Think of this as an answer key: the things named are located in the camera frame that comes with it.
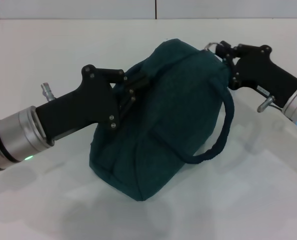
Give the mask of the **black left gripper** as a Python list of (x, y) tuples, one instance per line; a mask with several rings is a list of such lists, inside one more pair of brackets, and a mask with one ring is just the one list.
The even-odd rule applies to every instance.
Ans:
[[(94, 123), (115, 130), (136, 101), (135, 90), (149, 86), (148, 77), (139, 71), (126, 74), (122, 69), (89, 64), (81, 75), (76, 90), (36, 108), (48, 140), (59, 140)], [(115, 96), (111, 84), (124, 89), (118, 88)]]

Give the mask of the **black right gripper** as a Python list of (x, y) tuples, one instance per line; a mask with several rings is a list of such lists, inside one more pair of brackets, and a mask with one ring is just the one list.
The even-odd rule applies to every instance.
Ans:
[(229, 88), (251, 88), (263, 96), (274, 97), (274, 104), (284, 106), (297, 90), (297, 78), (283, 70), (270, 59), (272, 48), (268, 45), (260, 47), (240, 44), (232, 47), (226, 41), (216, 44), (215, 54), (223, 58), (222, 62), (230, 70)]

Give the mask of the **dark teal fabric bag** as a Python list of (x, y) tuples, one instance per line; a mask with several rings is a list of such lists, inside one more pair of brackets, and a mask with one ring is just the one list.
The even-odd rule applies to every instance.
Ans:
[(179, 40), (161, 43), (126, 75), (145, 74), (151, 87), (117, 130), (99, 124), (89, 166), (136, 201), (161, 190), (185, 164), (213, 159), (224, 149), (235, 106), (229, 68), (211, 51)]

